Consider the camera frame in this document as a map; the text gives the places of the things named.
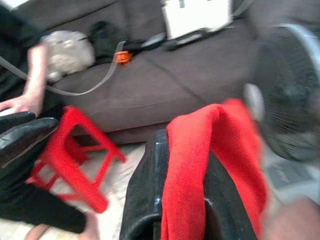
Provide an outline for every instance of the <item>black cloth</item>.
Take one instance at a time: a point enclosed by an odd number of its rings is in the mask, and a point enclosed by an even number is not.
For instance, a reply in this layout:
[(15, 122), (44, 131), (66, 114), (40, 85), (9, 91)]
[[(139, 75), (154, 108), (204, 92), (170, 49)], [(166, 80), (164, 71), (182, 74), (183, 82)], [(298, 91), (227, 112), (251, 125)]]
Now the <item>black cloth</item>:
[(143, 51), (144, 40), (132, 40), (128, 34), (108, 21), (98, 21), (93, 24), (88, 33), (88, 40), (93, 45), (95, 65), (111, 63), (121, 41), (125, 41), (122, 51), (128, 51), (133, 56)]
[[(0, 4), (0, 56), (15, 67), (28, 72), (28, 49), (37, 45), (45, 34)], [(24, 86), (23, 79), (0, 65), (0, 102), (20, 96)], [(43, 109), (49, 110), (59, 101), (58, 95), (47, 92)]]
[[(57, 106), (40, 117), (59, 119), (62, 111), (62, 106)], [(50, 192), (25, 183), (46, 143), (47, 140), (38, 143), (7, 167), (0, 168), (0, 218), (82, 233), (86, 226), (82, 212)]]

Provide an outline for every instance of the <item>black object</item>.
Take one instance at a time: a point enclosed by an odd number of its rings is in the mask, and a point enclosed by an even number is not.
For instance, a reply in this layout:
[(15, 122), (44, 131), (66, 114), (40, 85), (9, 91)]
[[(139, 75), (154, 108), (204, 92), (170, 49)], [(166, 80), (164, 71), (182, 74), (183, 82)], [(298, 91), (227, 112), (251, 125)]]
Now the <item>black object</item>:
[(206, 38), (209, 34), (207, 33), (205, 28), (199, 29), (197, 31), (193, 31), (186, 35), (180, 36), (175, 39), (170, 39), (166, 41), (162, 46), (167, 51), (174, 51), (179, 47), (182, 47), (187, 44), (195, 43)]
[(0, 116), (0, 134), (4, 133), (5, 131), (9, 130), (10, 128), (25, 124), (34, 120), (36, 115), (33, 112), (18, 112), (13, 114), (8, 114), (5, 116)]
[(0, 167), (4, 168), (48, 137), (58, 123), (53, 117), (45, 117), (14, 126), (0, 134)]
[[(129, 181), (120, 240), (160, 239), (168, 161), (167, 132), (160, 130), (148, 141)], [(204, 179), (204, 201), (205, 240), (257, 240), (233, 180), (212, 152)]]
[(288, 160), (318, 158), (320, 32), (296, 24), (274, 27), (258, 42), (251, 68), (258, 94), (245, 93), (245, 101), (262, 113), (255, 118), (265, 142)]
[(117, 45), (125, 41), (122, 51), (128, 51), (133, 56), (143, 51), (144, 40), (132, 40), (128, 34), (108, 21), (98, 21), (93, 24), (88, 33), (88, 40), (94, 48), (95, 65), (111, 63)]
[(161, 46), (166, 41), (167, 34), (165, 32), (159, 33), (150, 37), (147, 41), (145, 41), (141, 47), (143, 50), (151, 51)]

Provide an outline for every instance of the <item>hand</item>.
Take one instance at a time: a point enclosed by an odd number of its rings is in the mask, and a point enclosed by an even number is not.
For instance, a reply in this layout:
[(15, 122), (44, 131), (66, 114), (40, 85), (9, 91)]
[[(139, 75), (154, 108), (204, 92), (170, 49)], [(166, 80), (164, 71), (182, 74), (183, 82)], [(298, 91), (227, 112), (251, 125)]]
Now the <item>hand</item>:
[(0, 102), (0, 112), (12, 108), (13, 113), (33, 112), (39, 116), (43, 107), (44, 98), (42, 95), (23, 94), (19, 97)]

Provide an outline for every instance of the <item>person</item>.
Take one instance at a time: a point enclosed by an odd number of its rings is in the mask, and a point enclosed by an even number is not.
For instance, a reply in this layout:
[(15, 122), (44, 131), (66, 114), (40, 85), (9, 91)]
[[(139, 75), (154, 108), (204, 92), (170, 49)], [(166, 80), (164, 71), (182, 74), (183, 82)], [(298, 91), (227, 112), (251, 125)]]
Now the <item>person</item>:
[[(0, 56), (28, 72), (24, 81), (0, 66), (0, 112), (11, 108), (14, 113), (33, 112), (39, 118), (59, 119), (63, 112), (59, 97), (45, 90), (47, 48), (41, 43), (45, 33), (1, 2), (0, 23)], [(80, 240), (98, 240), (95, 214), (83, 213), (51, 193), (25, 183), (45, 145), (45, 140), (39, 142), (0, 168), (0, 218), (35, 225), (25, 240), (40, 239), (49, 226), (78, 233)]]
[(266, 221), (263, 240), (319, 240), (320, 206), (301, 196)]

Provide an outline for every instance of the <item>foot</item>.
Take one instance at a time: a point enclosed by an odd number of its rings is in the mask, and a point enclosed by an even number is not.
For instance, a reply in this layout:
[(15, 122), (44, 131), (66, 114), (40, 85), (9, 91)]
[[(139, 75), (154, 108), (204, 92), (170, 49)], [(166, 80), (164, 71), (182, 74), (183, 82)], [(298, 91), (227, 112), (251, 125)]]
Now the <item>foot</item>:
[(48, 228), (49, 226), (45, 224), (35, 226), (26, 234), (24, 240), (39, 240)]
[(79, 235), (79, 240), (100, 240), (98, 230), (98, 219), (96, 215), (91, 212), (86, 212), (85, 215), (85, 229)]

